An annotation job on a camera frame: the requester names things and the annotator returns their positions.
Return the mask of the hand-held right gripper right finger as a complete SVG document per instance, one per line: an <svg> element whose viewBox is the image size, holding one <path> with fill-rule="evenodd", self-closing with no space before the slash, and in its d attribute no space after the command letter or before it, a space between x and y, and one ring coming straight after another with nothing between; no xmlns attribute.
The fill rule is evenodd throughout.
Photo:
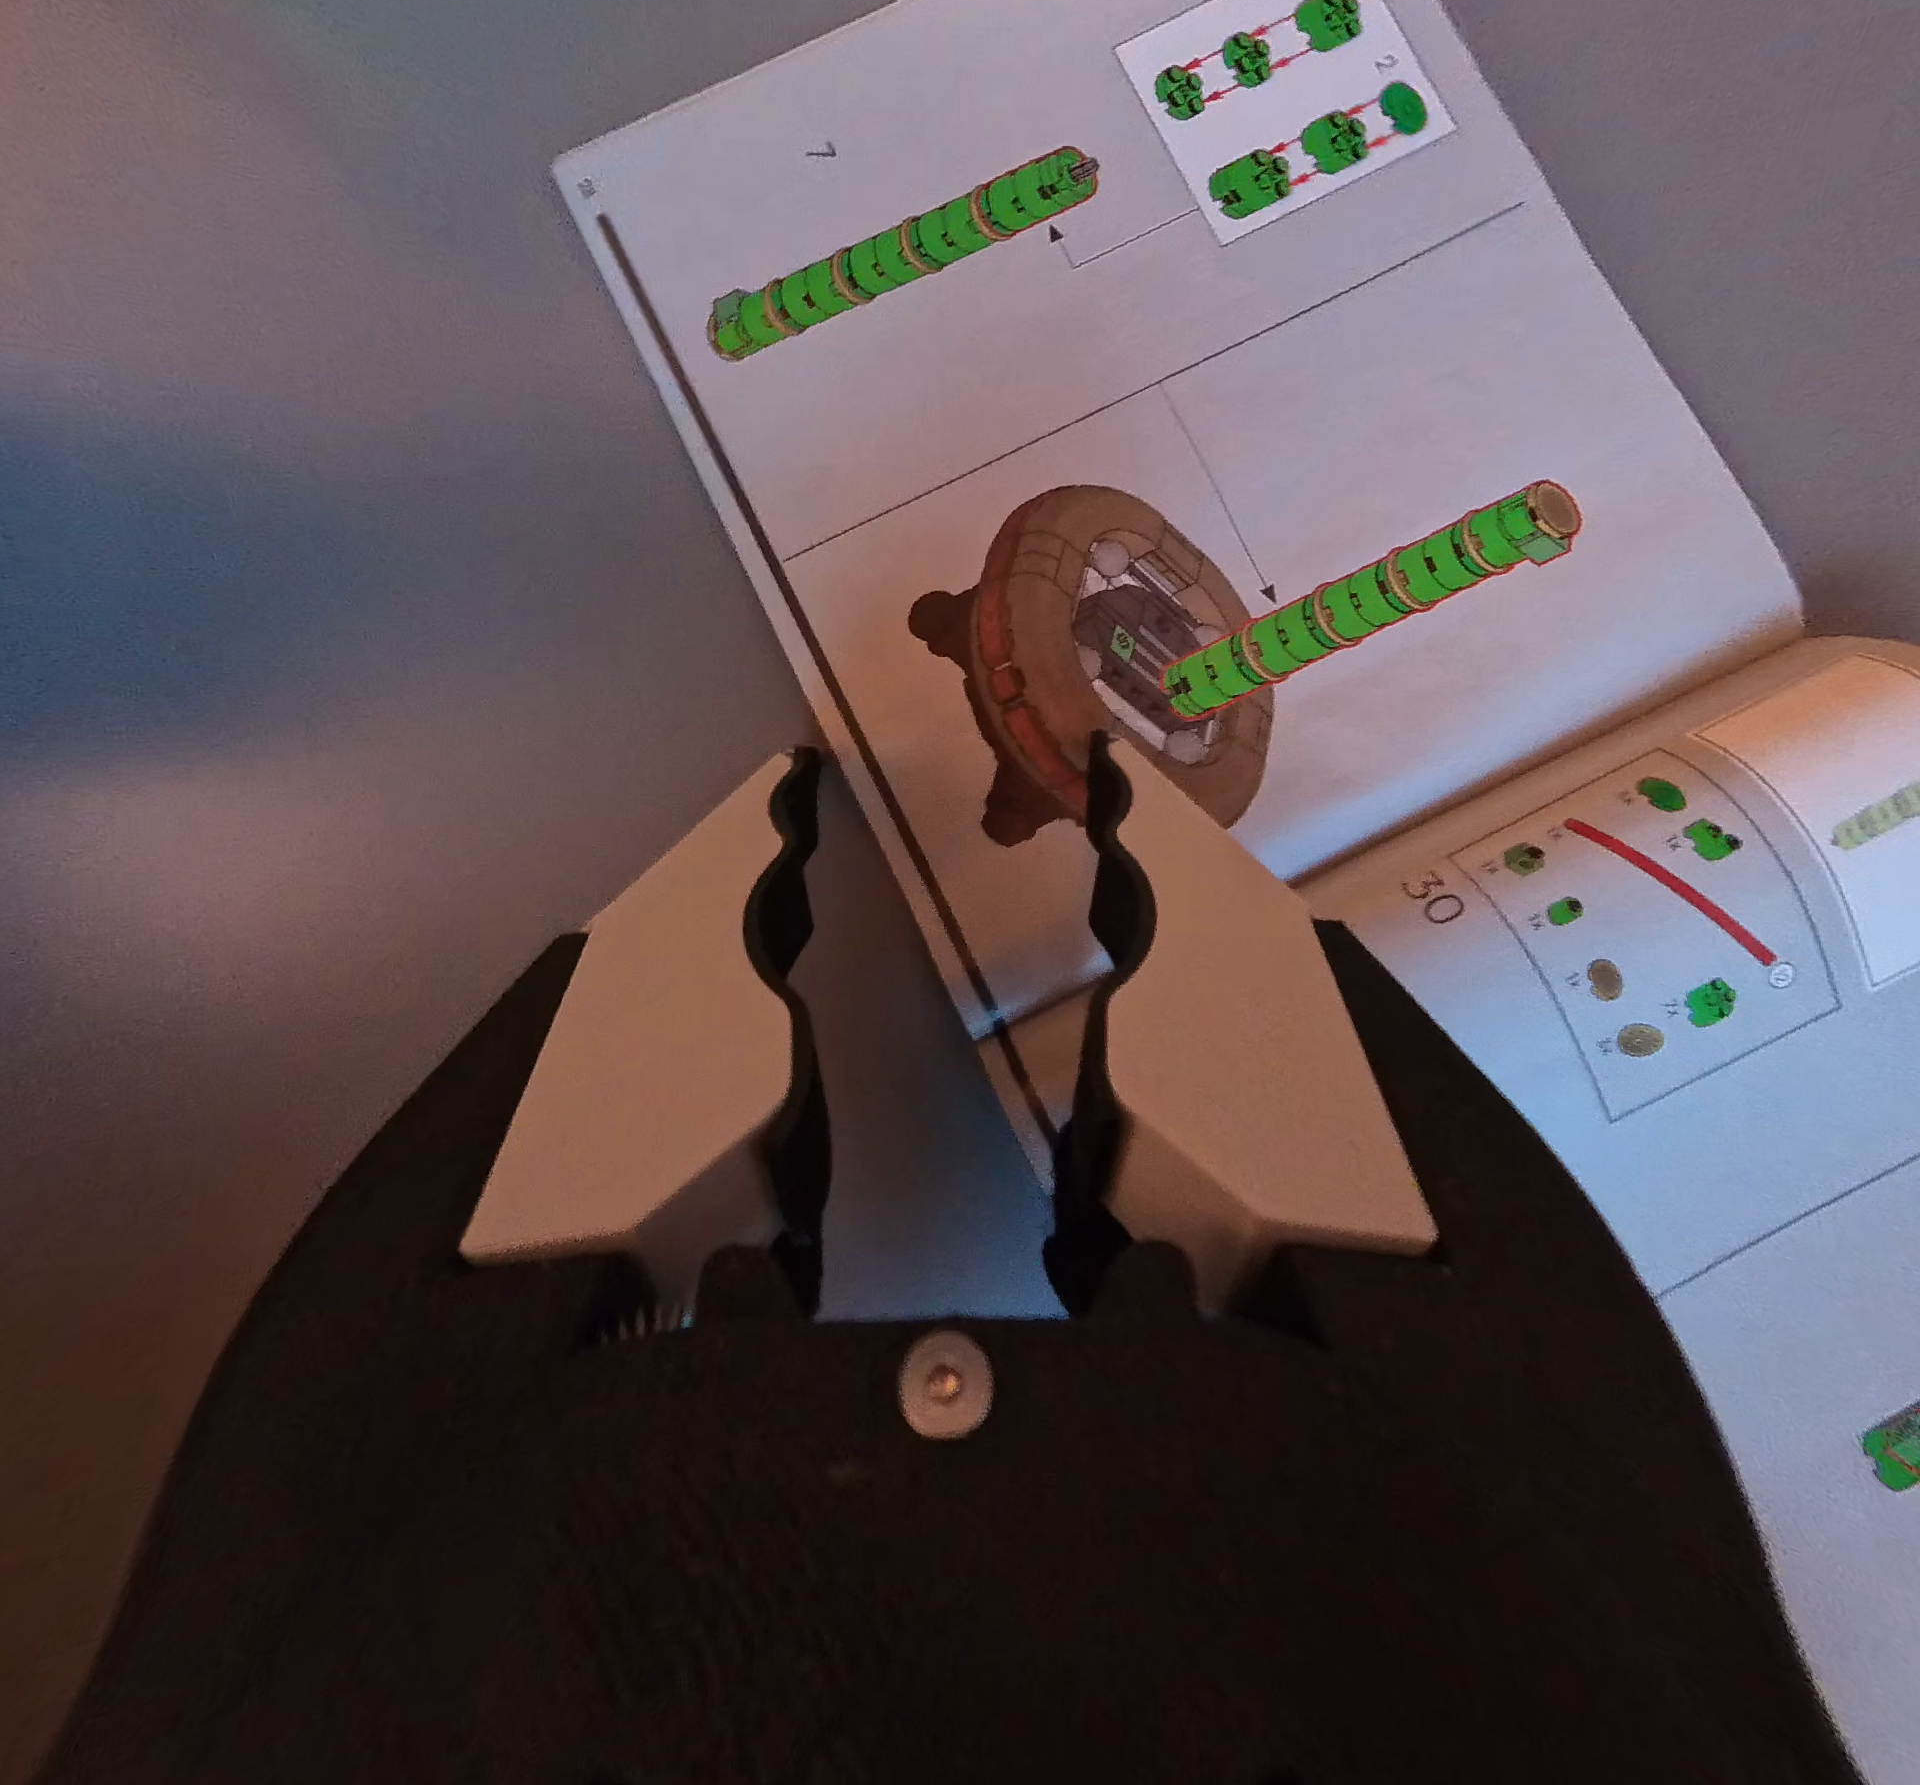
<svg viewBox="0 0 1920 1785"><path fill-rule="evenodd" d="M1284 1249L1424 1258L1438 1231L1307 904L1108 731L1087 743L1092 985L1052 1152L1048 1277L1127 1246L1251 1292Z"/></svg>

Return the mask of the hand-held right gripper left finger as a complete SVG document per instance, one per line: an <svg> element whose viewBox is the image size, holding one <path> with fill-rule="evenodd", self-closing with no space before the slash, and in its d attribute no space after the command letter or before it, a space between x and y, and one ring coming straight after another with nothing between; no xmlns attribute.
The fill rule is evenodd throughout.
<svg viewBox="0 0 1920 1785"><path fill-rule="evenodd" d="M621 1253L697 1284L729 1246L822 1280L828 1107L792 967L822 755L769 759L583 933L461 1239L472 1267Z"/></svg>

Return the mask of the white instruction booklet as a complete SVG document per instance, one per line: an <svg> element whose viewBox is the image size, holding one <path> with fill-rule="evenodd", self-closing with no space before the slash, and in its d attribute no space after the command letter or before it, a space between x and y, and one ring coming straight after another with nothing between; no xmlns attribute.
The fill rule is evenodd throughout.
<svg viewBox="0 0 1920 1785"><path fill-rule="evenodd" d="M1043 1181L1093 731L1667 1311L1918 1780L1918 646L1813 640L1438 0L896 0L555 184Z"/></svg>

